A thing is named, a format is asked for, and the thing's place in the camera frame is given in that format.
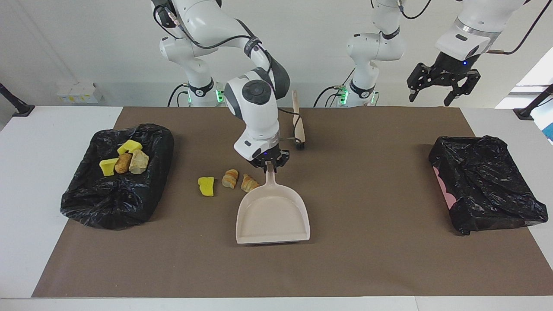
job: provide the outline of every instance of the black garbage bag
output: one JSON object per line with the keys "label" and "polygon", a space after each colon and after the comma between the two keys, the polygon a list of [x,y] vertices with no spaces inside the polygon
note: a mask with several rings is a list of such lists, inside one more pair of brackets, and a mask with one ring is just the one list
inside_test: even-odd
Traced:
{"label": "black garbage bag", "polygon": [[440,137],[429,160],[443,181],[451,221],[460,233],[547,222],[545,205],[536,200],[501,139]]}
{"label": "black garbage bag", "polygon": [[[104,177],[100,161],[117,158],[117,148],[129,139],[141,143],[150,157],[146,171]],[[163,194],[173,147],[171,132],[154,124],[97,132],[61,198],[61,213],[85,226],[111,230],[147,222]]]}

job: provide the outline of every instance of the white dustpan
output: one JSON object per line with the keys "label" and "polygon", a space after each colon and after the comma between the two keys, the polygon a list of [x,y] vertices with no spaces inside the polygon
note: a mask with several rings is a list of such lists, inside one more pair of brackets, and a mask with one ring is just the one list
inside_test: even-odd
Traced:
{"label": "white dustpan", "polygon": [[311,229],[304,201],[292,189],[276,183],[273,166],[267,182],[246,194],[236,219],[238,244],[286,243],[309,240]]}

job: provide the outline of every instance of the brown mat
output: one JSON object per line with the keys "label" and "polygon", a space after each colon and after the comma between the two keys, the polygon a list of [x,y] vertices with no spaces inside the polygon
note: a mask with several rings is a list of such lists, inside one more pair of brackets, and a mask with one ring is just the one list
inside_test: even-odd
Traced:
{"label": "brown mat", "polygon": [[[545,296],[553,272],[528,229],[455,233],[427,156],[440,135],[472,136],[450,108],[303,110],[277,181],[304,198],[311,240],[238,246],[244,193],[201,176],[237,168],[243,123],[226,108],[125,108],[116,128],[154,122],[175,136],[173,172],[151,222],[124,231],[69,221],[33,297]],[[291,117],[281,115],[283,135]]]}

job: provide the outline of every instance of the dustpan handle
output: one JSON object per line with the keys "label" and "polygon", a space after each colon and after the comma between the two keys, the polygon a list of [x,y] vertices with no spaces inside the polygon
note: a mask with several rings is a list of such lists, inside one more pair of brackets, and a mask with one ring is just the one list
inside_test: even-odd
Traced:
{"label": "dustpan handle", "polygon": [[275,170],[271,162],[267,162],[267,173],[265,174],[265,184],[266,185],[276,185],[277,181],[275,180]]}

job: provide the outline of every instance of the white table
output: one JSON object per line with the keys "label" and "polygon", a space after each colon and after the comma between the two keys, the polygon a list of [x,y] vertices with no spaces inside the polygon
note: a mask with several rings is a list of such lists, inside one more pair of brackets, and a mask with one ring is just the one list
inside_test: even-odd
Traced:
{"label": "white table", "polygon": [[[92,135],[113,128],[120,107],[37,107],[0,132],[0,310],[550,310],[553,297],[267,299],[30,299],[65,226],[61,194]],[[553,206],[553,146],[510,110],[463,109],[477,136],[496,136],[536,197]],[[58,137],[63,134],[69,140]],[[51,163],[37,161],[41,158]],[[553,266],[553,222],[530,228]]]}

